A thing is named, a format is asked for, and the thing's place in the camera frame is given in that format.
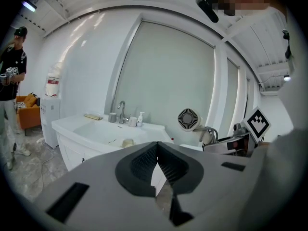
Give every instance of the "man in black shirt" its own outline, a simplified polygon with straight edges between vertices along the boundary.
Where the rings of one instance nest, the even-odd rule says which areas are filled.
[[[27,35],[27,29],[23,26],[15,31],[14,40],[11,41],[0,53],[0,148],[7,160],[9,170],[13,167],[13,157],[9,148],[8,137],[5,131],[4,113],[6,113],[10,127],[15,137],[17,150],[30,156],[31,152],[26,150],[24,134],[20,129],[16,116],[16,95],[20,81],[25,79],[27,56],[23,51],[23,43]],[[17,74],[12,77],[5,76],[8,68],[17,67]]]

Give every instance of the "white shoe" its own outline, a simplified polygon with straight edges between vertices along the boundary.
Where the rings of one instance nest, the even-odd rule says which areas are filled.
[[[26,148],[23,148],[21,150],[18,151],[20,154],[24,155],[24,156],[30,156],[31,152],[28,151]]]
[[[7,167],[8,167],[8,170],[12,170],[13,168],[13,160],[10,160],[6,163]]]

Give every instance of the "bathroom vanity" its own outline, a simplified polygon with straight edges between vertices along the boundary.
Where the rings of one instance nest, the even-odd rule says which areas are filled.
[[[108,115],[100,115],[97,121],[83,115],[70,116],[52,122],[56,131],[60,151],[67,169],[70,171],[95,156],[125,150],[123,140],[131,139],[134,144],[151,141],[173,143],[167,135],[165,127],[144,123],[142,127],[129,127],[127,124],[108,122]],[[151,185],[159,193],[166,178],[158,164],[153,171]]]

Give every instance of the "gray cup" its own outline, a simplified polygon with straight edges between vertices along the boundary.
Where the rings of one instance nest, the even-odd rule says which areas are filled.
[[[108,117],[108,121],[111,123],[116,122],[116,113],[110,113]]]

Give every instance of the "fan grille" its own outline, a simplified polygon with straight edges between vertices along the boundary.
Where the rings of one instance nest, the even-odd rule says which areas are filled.
[[[178,122],[184,129],[191,129],[197,124],[198,115],[192,109],[184,109],[178,116]]]

